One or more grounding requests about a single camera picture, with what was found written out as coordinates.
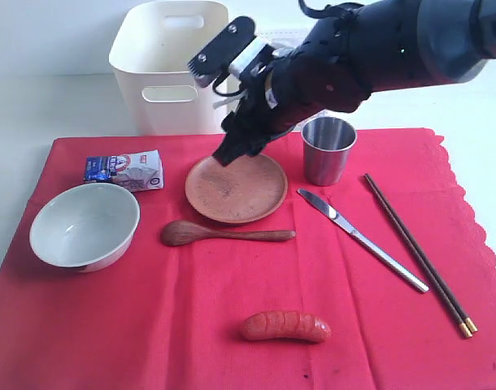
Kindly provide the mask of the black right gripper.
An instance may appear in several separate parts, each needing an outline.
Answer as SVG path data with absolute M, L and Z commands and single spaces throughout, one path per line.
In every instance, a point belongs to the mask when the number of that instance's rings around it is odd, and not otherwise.
M 248 84 L 237 110 L 223 118 L 225 135 L 213 158 L 226 167 L 242 156 L 257 156 L 315 113 L 350 113 L 369 96 L 370 84 L 343 57 L 299 52 L 274 59 Z

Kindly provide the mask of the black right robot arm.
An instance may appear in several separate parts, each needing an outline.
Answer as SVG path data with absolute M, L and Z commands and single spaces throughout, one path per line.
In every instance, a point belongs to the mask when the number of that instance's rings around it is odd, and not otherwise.
M 287 55 L 249 66 L 214 159 L 228 166 L 255 156 L 304 119 L 351 113 L 374 93 L 467 82 L 491 59 L 496 1 L 332 6 Z

